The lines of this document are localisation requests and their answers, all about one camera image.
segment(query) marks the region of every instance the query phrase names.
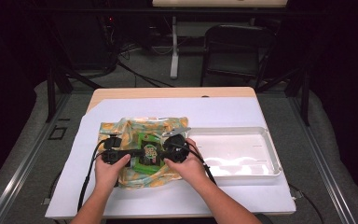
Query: white tray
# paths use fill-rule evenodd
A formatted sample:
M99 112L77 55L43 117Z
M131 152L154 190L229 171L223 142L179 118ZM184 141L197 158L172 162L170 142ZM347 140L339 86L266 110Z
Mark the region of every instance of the white tray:
M188 137L197 143L216 180L272 178L282 171L267 129L192 128Z

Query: dark background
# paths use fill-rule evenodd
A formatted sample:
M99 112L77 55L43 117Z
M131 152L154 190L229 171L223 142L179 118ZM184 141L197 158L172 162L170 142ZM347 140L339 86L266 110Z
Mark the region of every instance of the dark background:
M87 0L81 2L78 4L88 4ZM330 4L335 3L292 0L289 8L319 10L328 8ZM336 133L341 160L358 185L358 2L341 16L342 20L330 28L329 41L310 71L310 88L322 101ZM73 44L79 43L79 52L86 50L89 56L103 55L78 59L68 52L65 46L68 39L57 39L56 35L51 35L60 30L65 32L65 25L55 20L33 21L31 23L38 24L38 28L29 29L30 21L17 5L11 1L0 1L0 167L32 111L36 97L34 87L46 80L49 70L48 52L43 46L33 44L33 40L42 34L46 41L41 42L47 43L60 63L70 67L75 64L104 68L109 64L110 46L104 43L103 32L98 32L101 30L97 22L72 19L72 23L66 24L75 27L75 30L81 27L93 31L92 36L69 33L74 39ZM312 50L312 41L325 23L326 18L282 21L278 34L279 47L275 56L271 57L269 75L281 75L298 66Z

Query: patterned fabric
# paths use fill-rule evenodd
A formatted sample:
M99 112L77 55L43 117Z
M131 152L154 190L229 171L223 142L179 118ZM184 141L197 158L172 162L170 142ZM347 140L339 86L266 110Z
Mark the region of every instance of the patterned fabric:
M117 150L145 149L145 156L131 158L131 167L125 167L118 178L122 188L158 187L181 176L171 170L157 155L166 140L162 135L174 128L187 127L187 118L124 118L117 123L101 123L98 141L117 134L122 139Z

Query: chair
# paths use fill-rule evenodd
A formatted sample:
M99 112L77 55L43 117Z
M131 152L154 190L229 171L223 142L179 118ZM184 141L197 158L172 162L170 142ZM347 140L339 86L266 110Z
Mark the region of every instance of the chair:
M216 25L205 34L200 86L209 75L255 79L254 89L263 80L276 36L267 28Z

